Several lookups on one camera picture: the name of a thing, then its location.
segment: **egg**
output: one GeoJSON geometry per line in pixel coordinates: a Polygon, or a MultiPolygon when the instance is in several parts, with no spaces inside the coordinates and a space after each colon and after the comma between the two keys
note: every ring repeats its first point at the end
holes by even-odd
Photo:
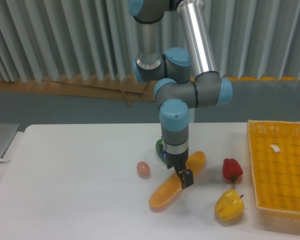
{"type": "Polygon", "coordinates": [[[139,175],[143,178],[147,178],[150,175],[150,167],[144,161],[138,162],[138,164],[136,165],[136,170],[138,171],[139,175]]]}

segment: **gray floor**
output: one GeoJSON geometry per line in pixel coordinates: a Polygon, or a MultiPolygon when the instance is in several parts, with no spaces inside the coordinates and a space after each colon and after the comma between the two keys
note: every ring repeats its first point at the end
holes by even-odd
{"type": "MultiPolygon", "coordinates": [[[[195,122],[247,120],[300,121],[300,81],[233,82],[233,100],[198,108],[195,122]]],[[[158,123],[154,102],[0,91],[0,123],[33,124],[158,123]]]]}

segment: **yellow plastic basket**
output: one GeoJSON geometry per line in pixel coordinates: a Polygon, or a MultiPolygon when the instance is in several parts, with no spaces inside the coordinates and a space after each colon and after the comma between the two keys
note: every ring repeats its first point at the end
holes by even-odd
{"type": "Polygon", "coordinates": [[[249,120],[248,139],[257,208],[300,217],[300,122],[249,120]]]}

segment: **light blue joint cap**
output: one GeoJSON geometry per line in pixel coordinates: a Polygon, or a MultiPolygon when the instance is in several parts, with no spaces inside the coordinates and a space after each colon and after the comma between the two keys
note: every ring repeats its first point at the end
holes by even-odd
{"type": "Polygon", "coordinates": [[[137,16],[144,4],[144,0],[128,0],[128,11],[132,16],[137,16]]]}
{"type": "Polygon", "coordinates": [[[165,52],[166,59],[180,67],[190,67],[191,61],[187,50],[181,47],[171,47],[165,52]]]}
{"type": "Polygon", "coordinates": [[[138,82],[144,83],[145,81],[142,79],[142,77],[141,77],[141,75],[139,73],[136,59],[134,59],[134,61],[133,61],[133,66],[134,66],[134,73],[135,73],[136,79],[138,80],[138,82]]]}
{"type": "Polygon", "coordinates": [[[160,123],[169,131],[178,132],[189,123],[189,109],[180,99],[169,99],[160,107],[160,123]]]}
{"type": "Polygon", "coordinates": [[[232,83],[228,78],[222,78],[220,94],[216,105],[228,104],[233,97],[232,83]]]}
{"type": "Polygon", "coordinates": [[[177,84],[176,81],[171,78],[163,78],[160,81],[158,81],[154,86],[154,97],[156,97],[157,92],[162,86],[170,83],[177,84]]]}

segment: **table surface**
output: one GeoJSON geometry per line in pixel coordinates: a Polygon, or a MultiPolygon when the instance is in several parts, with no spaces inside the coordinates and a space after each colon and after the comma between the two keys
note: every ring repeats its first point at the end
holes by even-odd
{"type": "Polygon", "coordinates": [[[247,123],[190,124],[189,153],[205,152],[206,166],[173,204],[153,212],[149,198],[174,172],[157,156],[160,136],[157,123],[28,127],[0,185],[0,240],[300,239],[300,220],[255,206],[247,123]],[[224,158],[244,172],[234,187],[244,213],[229,223],[214,216],[232,188],[224,158]],[[139,161],[149,164],[149,179],[138,176],[139,161]]]}

